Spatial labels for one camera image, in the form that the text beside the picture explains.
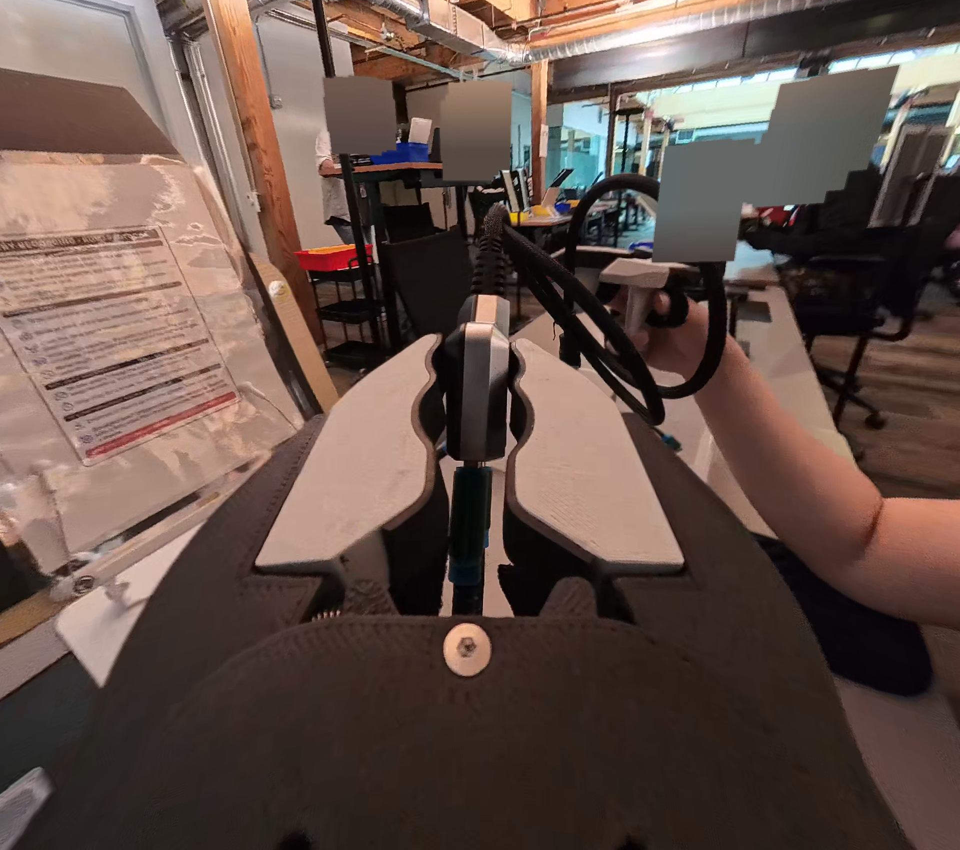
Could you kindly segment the black fabric chair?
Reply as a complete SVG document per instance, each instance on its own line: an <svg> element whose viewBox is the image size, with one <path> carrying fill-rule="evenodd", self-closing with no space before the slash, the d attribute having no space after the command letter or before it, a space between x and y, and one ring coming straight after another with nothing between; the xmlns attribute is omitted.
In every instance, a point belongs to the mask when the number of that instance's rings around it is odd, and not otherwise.
<svg viewBox="0 0 960 850"><path fill-rule="evenodd" d="M383 244L391 284L414 335L448 336L462 322L474 262L458 229Z"/></svg>

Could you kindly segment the person's right hand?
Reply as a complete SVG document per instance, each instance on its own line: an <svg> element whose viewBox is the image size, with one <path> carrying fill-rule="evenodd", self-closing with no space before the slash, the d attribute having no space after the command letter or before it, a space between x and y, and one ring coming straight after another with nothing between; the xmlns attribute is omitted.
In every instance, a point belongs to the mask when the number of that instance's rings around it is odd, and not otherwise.
<svg viewBox="0 0 960 850"><path fill-rule="evenodd" d="M689 301L687 316L679 327L654 328L646 323L642 329L630 335L630 340L655 369L689 381L704 355L708 324L708 310L701 304ZM694 398L698 404L731 398L749 385L751 371L750 362L739 345L726 337L718 369Z"/></svg>

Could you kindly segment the person's right forearm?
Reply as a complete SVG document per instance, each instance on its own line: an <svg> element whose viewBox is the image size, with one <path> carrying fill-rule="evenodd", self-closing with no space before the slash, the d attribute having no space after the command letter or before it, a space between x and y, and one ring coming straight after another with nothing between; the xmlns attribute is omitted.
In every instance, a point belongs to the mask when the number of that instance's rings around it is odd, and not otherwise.
<svg viewBox="0 0 960 850"><path fill-rule="evenodd" d="M778 403L739 345L695 396L753 509L819 578L914 623L959 628L959 503L884 498Z"/></svg>

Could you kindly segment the white bracket plate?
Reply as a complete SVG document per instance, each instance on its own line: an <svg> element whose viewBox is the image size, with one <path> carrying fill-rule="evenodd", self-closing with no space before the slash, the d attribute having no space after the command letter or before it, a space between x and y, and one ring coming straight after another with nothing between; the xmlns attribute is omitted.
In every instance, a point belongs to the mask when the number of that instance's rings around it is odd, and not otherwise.
<svg viewBox="0 0 960 850"><path fill-rule="evenodd" d="M70 604L54 630L98 688L103 688L121 649L163 577L196 535L188 532Z"/></svg>

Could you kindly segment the black office chair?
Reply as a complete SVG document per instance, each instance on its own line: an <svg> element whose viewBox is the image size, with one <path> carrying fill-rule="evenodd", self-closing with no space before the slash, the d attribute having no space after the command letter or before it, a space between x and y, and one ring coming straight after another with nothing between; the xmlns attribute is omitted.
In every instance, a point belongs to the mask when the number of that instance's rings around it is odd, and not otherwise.
<svg viewBox="0 0 960 850"><path fill-rule="evenodd" d="M775 266L807 354L819 339L849 339L853 351L842 371L812 361L822 387L835 394L836 427L849 404L867 414L866 427L887 424L881 410L859 395L859 370L869 344L906 340L917 321L920 301L949 237L958 226L957 173L932 178L917 222L788 236L756 226L746 241L754 249L786 257Z"/></svg>

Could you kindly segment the red and yellow bin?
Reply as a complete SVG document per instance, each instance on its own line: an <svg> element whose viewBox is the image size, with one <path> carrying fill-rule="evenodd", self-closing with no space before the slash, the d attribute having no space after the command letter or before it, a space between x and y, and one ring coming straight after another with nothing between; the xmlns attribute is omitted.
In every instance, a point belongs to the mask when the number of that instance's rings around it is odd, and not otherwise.
<svg viewBox="0 0 960 850"><path fill-rule="evenodd" d="M354 244L334 244L295 253L300 267L304 271L330 273L359 267L358 253Z"/></svg>

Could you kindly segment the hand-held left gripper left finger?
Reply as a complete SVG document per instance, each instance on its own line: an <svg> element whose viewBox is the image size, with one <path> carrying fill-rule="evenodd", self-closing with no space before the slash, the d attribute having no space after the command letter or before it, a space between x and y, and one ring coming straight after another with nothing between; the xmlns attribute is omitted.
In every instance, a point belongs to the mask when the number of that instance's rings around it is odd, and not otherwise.
<svg viewBox="0 0 960 850"><path fill-rule="evenodd" d="M266 582L305 580L345 597L374 584L405 616L439 616L450 556L450 492L439 462L446 431L428 334L336 404L253 561Z"/></svg>

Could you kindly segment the dark grey hdmi switch box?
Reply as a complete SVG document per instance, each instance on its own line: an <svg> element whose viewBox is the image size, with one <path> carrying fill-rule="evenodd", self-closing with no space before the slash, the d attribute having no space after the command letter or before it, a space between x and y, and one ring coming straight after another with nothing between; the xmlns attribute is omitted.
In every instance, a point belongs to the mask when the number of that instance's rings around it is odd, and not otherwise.
<svg viewBox="0 0 960 850"><path fill-rule="evenodd" d="M467 465L506 454L512 374L510 304L492 292L469 296L442 344L447 452Z"/></svg>

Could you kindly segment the wooden post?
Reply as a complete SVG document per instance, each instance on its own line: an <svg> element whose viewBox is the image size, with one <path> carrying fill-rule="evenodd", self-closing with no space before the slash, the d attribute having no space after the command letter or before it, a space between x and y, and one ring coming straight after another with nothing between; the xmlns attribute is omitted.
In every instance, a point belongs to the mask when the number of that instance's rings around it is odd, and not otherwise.
<svg viewBox="0 0 960 850"><path fill-rule="evenodd" d="M301 248L282 150L262 74L248 0L201 0L243 142L246 174L270 262L286 278L314 342L327 339L316 297L296 253Z"/></svg>

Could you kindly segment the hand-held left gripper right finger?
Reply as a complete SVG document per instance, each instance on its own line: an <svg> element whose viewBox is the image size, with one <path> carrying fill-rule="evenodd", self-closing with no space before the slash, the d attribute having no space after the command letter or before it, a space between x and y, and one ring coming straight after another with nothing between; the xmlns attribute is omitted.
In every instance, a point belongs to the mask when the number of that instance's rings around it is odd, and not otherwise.
<svg viewBox="0 0 960 850"><path fill-rule="evenodd" d="M596 376L531 340L512 346L499 585L535 616L554 585L682 574L686 561L623 413Z"/></svg>

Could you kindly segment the white door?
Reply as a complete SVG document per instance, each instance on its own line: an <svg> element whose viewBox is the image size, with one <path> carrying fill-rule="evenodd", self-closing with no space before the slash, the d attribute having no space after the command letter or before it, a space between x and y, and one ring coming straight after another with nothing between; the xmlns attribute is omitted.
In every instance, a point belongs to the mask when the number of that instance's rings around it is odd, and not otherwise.
<svg viewBox="0 0 960 850"><path fill-rule="evenodd" d="M154 0L1 0L2 67L125 88L187 159L194 135Z"/></svg>

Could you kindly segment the person's dark clothing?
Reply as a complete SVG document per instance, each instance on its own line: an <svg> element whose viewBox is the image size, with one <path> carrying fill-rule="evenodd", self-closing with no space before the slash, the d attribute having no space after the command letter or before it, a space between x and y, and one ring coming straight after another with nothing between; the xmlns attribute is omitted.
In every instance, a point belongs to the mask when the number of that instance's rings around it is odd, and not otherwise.
<svg viewBox="0 0 960 850"><path fill-rule="evenodd" d="M905 699L931 689L930 653L917 624L848 598L781 542L754 539L791 591L834 676Z"/></svg>

